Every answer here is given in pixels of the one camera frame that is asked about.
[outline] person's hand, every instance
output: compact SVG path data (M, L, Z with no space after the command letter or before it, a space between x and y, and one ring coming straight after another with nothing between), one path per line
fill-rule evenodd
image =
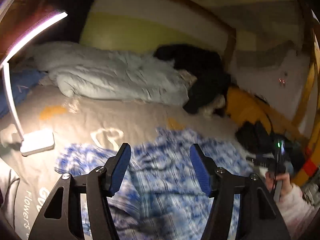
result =
M273 178L271 177L271 173L268 171L266 173L266 186L269 191L272 190L273 186ZM292 191L292 185L290 184L290 176L289 173L279 174L276 176L276 181L282 180L282 188L281 188L281 196L285 196Z

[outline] mattress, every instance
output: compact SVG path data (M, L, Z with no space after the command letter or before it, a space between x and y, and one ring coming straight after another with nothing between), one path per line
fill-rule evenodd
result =
M231 119L189 115L178 106L66 98L57 87L37 86L17 107L17 112L25 133L49 128L55 139L53 150L28 157L23 157L14 146L4 148L0 153L20 176L14 224L23 240L28 239L39 210L61 176L53 166L59 152L69 143L99 144L116 150L123 142L133 146L154 141L156 127L188 127L206 137L231 141L242 156L247 155L234 137L237 125ZM8 114L0 120L0 130L11 123Z

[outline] screw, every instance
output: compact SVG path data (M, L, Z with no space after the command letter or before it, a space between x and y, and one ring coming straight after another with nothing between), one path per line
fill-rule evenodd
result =
M70 173L64 173L62 175L62 179L69 179L70 178Z
M98 173L101 173L101 172L104 172L104 169L105 169L105 167L99 166L99 167L95 168L95 171L98 172Z
M258 176L257 174L255 174L255 173L253 173L253 174L250 175L250 179L252 179L252 180L258 180L258 179L259 179L259 176Z
M226 169L225 168L222 168L222 167L218 167L217 168L217 172L220 173L220 174L223 174L226 172Z

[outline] desk lamp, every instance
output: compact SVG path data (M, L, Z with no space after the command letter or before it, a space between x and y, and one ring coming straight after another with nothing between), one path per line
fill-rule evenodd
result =
M0 70L2 69L2 78L4 84L4 93L9 107L9 111L13 118L14 125L18 131L21 139L20 151L23 156L28 156L33 153L51 150L54 148L53 133L49 129L38 130L28 134L25 134L22 130L17 110L14 105L13 95L10 83L9 63L8 61L31 39L41 33L43 30L51 26L52 24L60 21L67 16L66 12L53 11L45 18L38 21L35 25L29 28L24 34L22 34L7 50L4 58L0 60Z

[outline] black bag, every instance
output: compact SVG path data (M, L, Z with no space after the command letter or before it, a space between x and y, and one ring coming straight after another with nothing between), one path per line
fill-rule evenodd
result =
M260 121L246 121L236 132L238 142L250 153L266 154L273 151L272 138Z

